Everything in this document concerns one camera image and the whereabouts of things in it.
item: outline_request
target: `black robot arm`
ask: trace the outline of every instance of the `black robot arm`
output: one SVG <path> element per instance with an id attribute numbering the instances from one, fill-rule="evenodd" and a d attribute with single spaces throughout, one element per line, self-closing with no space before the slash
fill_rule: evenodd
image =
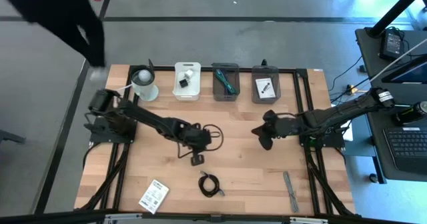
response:
<path id="1" fill-rule="evenodd" d="M 204 162 L 203 155 L 199 153 L 205 151 L 206 146 L 211 143 L 211 133 L 202 129 L 199 123 L 190 124 L 178 118 L 160 117 L 131 101 L 121 99 L 117 91 L 98 90 L 93 96 L 89 110 L 94 116 L 104 117 L 109 130 L 118 135 L 125 135 L 129 130 L 129 121 L 133 120 L 153 127 L 166 139 L 189 147 L 193 153 L 192 165 Z"/>
<path id="2" fill-rule="evenodd" d="M 372 88 L 369 92 L 341 105 L 325 110 L 316 109 L 292 115 L 290 113 L 274 113 L 270 110 L 263 116 L 265 123 L 252 130 L 258 135 L 261 145 L 270 150 L 272 139 L 284 138 L 288 135 L 309 135 L 321 137 L 327 131 L 342 132 L 341 125 L 360 115 L 394 107 L 394 99 L 390 92 L 381 88 Z"/>

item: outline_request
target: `black desk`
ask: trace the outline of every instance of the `black desk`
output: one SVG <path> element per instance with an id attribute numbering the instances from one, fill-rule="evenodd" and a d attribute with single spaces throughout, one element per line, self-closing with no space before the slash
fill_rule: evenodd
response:
<path id="1" fill-rule="evenodd" d="M 425 31 L 404 31 L 405 40 L 407 40 L 411 47 L 415 46 L 419 42 L 427 38 L 427 32 Z M 390 62 L 380 59 L 378 57 L 378 51 L 380 49 L 380 39 L 373 39 L 366 34 L 366 30 L 356 30 L 356 37 L 362 53 L 363 60 L 365 62 L 366 70 L 369 76 L 373 76 L 380 72 Z M 423 44 L 415 49 L 412 54 L 427 53 L 427 44 Z M 385 73 L 372 83 L 373 87 L 381 87 L 388 89 L 396 100 L 397 104 L 408 104 L 411 105 L 417 101 L 427 100 L 427 85 L 417 84 L 395 84 L 395 83 L 383 83 L 381 78 L 389 73 Z M 399 171 L 394 166 L 391 153 L 388 149 L 386 139 L 383 136 L 382 130 L 387 127 L 394 127 L 390 121 L 391 113 L 377 112 L 369 113 L 368 120 L 371 127 L 371 132 L 378 152 L 378 158 L 380 160 L 384 176 L 387 179 L 407 180 L 407 181 L 427 181 L 427 175 L 419 175 L 415 173 L 408 173 Z M 419 125 L 427 125 L 427 121 L 418 122 L 409 127 L 417 127 Z"/>

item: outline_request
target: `concrete floor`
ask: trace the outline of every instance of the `concrete floor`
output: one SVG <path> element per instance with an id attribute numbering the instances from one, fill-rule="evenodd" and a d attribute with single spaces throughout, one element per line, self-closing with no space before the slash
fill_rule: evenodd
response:
<path id="1" fill-rule="evenodd" d="M 107 17 L 345 17 L 343 23 L 256 22 L 106 22 L 107 61 L 114 64 L 173 65 L 178 61 L 258 65 L 266 58 L 278 67 L 320 68 L 328 86 L 360 56 L 354 30 L 371 26 L 397 0 L 111 0 Z M 99 12 L 101 3 L 93 4 Z M 419 7 L 413 16 L 422 18 Z M 0 0 L 0 17 L 17 16 Z M 409 22 L 401 29 L 411 29 Z M 25 136 L 25 145 L 0 146 L 0 216 L 31 212 L 83 57 L 36 25 L 0 21 L 0 129 Z M 331 93 L 366 78 L 356 70 L 336 81 Z M 76 115 L 47 211 L 72 210 L 89 133 L 83 128 L 94 91 L 88 81 Z M 423 223 L 427 220 L 426 183 L 372 184 L 366 157 L 347 159 L 356 210 L 364 217 Z M 170 221 L 145 221 L 170 223 Z"/>

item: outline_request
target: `wooden tabletop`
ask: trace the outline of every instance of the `wooden tabletop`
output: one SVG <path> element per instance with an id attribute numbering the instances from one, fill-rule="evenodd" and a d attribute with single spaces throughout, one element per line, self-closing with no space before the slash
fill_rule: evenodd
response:
<path id="1" fill-rule="evenodd" d="M 112 65 L 106 88 L 125 86 L 128 70 L 129 65 Z M 308 75 L 314 108 L 329 108 L 328 89 L 322 70 L 309 69 Z M 252 103 L 250 73 L 240 73 L 241 91 L 235 102 L 214 100 L 212 78 L 212 73 L 202 72 L 199 100 L 183 102 L 177 101 L 172 94 L 174 72 L 156 72 L 155 84 L 159 87 L 159 97 L 153 102 L 140 101 L 139 106 L 162 117 L 176 117 L 202 125 L 215 124 L 224 132 L 224 144 L 217 151 L 202 153 L 205 163 L 193 167 L 189 156 L 177 158 L 176 143 L 139 123 L 129 152 L 119 209 L 146 212 L 138 201 L 152 180 L 156 179 L 170 190 L 158 213 L 295 215 L 283 178 L 283 172 L 288 171 L 300 208 L 298 214 L 313 215 L 304 150 L 298 144 L 298 137 L 274 140 L 272 150 L 266 151 L 258 142 L 258 137 L 250 132 L 263 123 L 262 115 L 270 109 L 275 112 L 298 112 L 292 74 L 280 74 L 282 97 L 273 105 Z M 302 80 L 300 89 L 304 108 L 307 108 Z M 218 140 L 214 139 L 211 147 L 218 144 Z M 111 144 L 106 143 L 88 155 L 75 207 L 86 204 L 102 184 L 110 153 Z M 330 148 L 323 149 L 323 155 L 328 183 L 346 207 L 354 211 L 342 156 Z M 201 170 L 220 180 L 225 197 L 215 195 L 207 198 L 200 192 L 197 182 Z M 317 186 L 324 212 L 322 189 L 319 184 Z M 114 190 L 115 183 L 112 184 L 108 207 L 112 206 Z"/>

